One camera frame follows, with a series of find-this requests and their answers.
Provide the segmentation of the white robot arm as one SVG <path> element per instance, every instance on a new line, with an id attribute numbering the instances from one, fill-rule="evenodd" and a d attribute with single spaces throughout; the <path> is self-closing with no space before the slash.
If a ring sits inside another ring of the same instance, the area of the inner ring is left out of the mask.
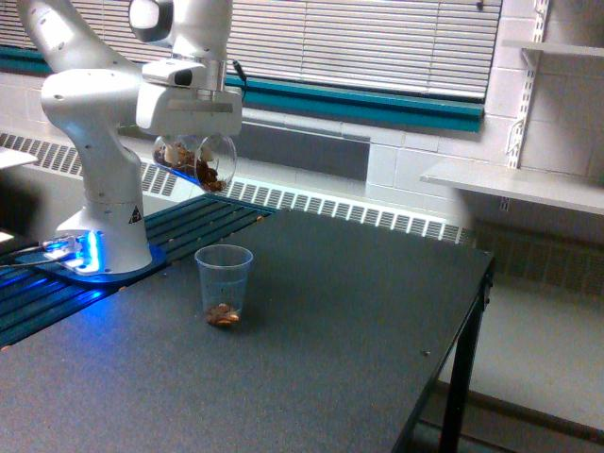
<path id="1" fill-rule="evenodd" d="M 19 17 L 51 68 L 42 109 L 73 143 L 85 202 L 57 229 L 75 249 L 47 253 L 85 276 L 120 275 L 152 262 L 143 219 L 141 161 L 119 129 L 136 126 L 163 147 L 161 164 L 186 162 L 206 191 L 220 191 L 236 164 L 233 137 L 242 128 L 242 94 L 225 84 L 229 1 L 133 1 L 136 38 L 170 50 L 137 64 L 104 43 L 68 1 L 21 1 Z"/>

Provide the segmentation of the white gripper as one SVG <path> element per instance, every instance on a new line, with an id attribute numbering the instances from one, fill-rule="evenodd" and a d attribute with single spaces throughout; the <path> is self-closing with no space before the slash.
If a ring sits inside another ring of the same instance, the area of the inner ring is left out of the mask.
<path id="1" fill-rule="evenodd" d="M 236 136 L 242 129 L 239 89 L 225 85 L 223 60 L 160 59 L 144 64 L 136 124 L 156 136 Z"/>

